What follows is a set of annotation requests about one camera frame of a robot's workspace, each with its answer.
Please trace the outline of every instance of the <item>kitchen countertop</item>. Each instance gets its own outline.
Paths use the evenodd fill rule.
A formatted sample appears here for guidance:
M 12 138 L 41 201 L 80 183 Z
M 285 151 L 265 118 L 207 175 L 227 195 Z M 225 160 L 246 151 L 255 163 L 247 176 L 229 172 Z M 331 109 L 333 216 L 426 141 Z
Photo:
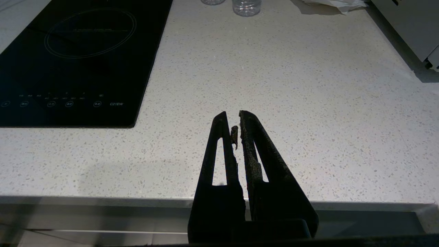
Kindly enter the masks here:
M 0 12 L 0 51 L 48 2 Z M 231 0 L 174 0 L 136 126 L 0 128 L 0 195 L 193 198 L 214 116 L 231 127 L 241 109 L 313 202 L 439 200 L 439 84 L 418 79 L 366 10 L 287 0 L 251 18 Z M 241 143 L 236 156 L 245 186 Z

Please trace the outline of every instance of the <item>black glass cooktop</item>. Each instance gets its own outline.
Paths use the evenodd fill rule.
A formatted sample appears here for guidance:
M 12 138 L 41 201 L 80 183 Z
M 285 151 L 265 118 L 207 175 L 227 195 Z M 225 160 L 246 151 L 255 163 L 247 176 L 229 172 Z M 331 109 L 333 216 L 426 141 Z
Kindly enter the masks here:
M 172 0 L 52 0 L 0 55 L 0 126 L 133 127 Z

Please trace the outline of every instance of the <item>plastic bag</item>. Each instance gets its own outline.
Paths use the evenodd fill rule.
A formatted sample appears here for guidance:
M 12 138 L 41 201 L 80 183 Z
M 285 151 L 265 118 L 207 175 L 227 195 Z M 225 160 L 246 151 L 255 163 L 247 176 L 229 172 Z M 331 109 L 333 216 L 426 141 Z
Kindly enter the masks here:
M 302 0 L 306 4 L 325 4 L 336 7 L 344 15 L 349 10 L 367 7 L 366 0 Z

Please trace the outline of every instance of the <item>quartz countertop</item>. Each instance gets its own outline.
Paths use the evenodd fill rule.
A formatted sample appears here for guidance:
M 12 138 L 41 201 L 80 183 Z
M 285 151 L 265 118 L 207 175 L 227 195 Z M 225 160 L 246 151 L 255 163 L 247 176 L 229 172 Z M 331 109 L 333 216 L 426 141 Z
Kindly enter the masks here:
M 48 2 L 0 12 L 0 51 Z M 369 12 L 270 0 L 244 18 L 231 0 L 174 0 L 136 126 L 0 128 L 0 196 L 193 198 L 214 116 L 231 127 L 244 109 L 313 202 L 435 203 L 439 83 Z

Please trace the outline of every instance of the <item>white speckled countertop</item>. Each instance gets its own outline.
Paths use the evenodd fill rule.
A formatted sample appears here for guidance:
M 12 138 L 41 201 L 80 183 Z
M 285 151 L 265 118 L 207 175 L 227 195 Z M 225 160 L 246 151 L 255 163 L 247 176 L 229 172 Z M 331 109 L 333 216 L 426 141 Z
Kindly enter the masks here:
M 0 12 L 0 51 L 47 2 Z M 212 119 L 238 125 L 245 109 L 311 201 L 435 203 L 439 84 L 366 10 L 321 10 L 267 0 L 243 18 L 231 0 L 174 0 L 136 126 L 0 128 L 0 195 L 190 199 Z M 237 159 L 245 185 L 241 144 Z

